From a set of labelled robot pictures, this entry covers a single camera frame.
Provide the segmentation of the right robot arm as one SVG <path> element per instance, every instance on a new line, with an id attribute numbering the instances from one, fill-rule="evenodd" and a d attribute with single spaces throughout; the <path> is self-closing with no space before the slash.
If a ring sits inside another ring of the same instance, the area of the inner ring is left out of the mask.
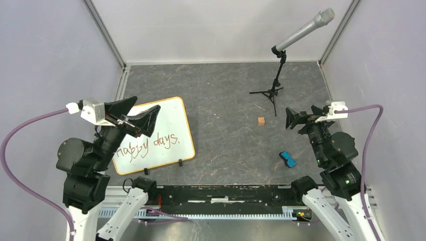
<path id="1" fill-rule="evenodd" d="M 329 127 L 335 120 L 347 118 L 350 113 L 377 108 L 379 110 L 362 152 L 362 168 L 352 160 L 359 155 L 355 139 L 345 132 L 331 134 Z M 286 129 L 297 125 L 300 135 L 307 135 L 316 158 L 323 185 L 345 214 L 345 218 L 330 206 L 323 192 L 309 176 L 291 183 L 290 199 L 297 205 L 306 205 L 327 228 L 335 240 L 385 240 L 372 211 L 365 184 L 366 156 L 374 130 L 383 114 L 382 105 L 373 104 L 348 109 L 345 102 L 334 101 L 323 108 L 311 106 L 312 113 L 296 112 L 286 108 Z"/>

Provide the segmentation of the yellow framed whiteboard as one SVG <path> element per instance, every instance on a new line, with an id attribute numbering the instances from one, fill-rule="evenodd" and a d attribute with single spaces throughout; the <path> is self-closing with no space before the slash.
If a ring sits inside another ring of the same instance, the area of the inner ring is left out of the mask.
<path id="1" fill-rule="evenodd" d="M 113 164 L 119 175 L 127 175 L 185 161 L 195 156 L 195 148 L 183 99 L 175 96 L 134 106 L 129 115 L 137 115 L 155 105 L 161 106 L 151 137 L 127 135 Z"/>

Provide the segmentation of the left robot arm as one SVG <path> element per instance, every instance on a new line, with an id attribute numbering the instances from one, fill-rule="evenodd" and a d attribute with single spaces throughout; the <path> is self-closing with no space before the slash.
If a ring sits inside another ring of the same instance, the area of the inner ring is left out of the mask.
<path id="1" fill-rule="evenodd" d="M 129 112 L 136 96 L 113 102 L 94 99 L 70 103 L 70 113 L 95 125 L 95 139 L 88 142 L 78 138 L 65 140 L 59 147 L 56 168 L 66 173 L 63 203 L 71 217 L 71 240 L 120 240 L 126 228 L 144 204 L 153 204 L 158 198 L 155 181 L 137 178 L 124 204 L 109 221 L 97 228 L 110 180 L 105 174 L 109 163 L 126 136 L 152 136 L 160 106 L 155 105 L 137 115 Z"/>

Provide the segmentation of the blue whiteboard eraser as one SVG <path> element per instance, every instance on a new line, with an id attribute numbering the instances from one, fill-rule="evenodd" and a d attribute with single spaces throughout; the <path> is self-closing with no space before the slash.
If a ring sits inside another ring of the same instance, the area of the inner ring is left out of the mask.
<path id="1" fill-rule="evenodd" d="M 283 160 L 286 167 L 293 168 L 296 166 L 296 162 L 287 151 L 279 153 L 279 157 Z"/>

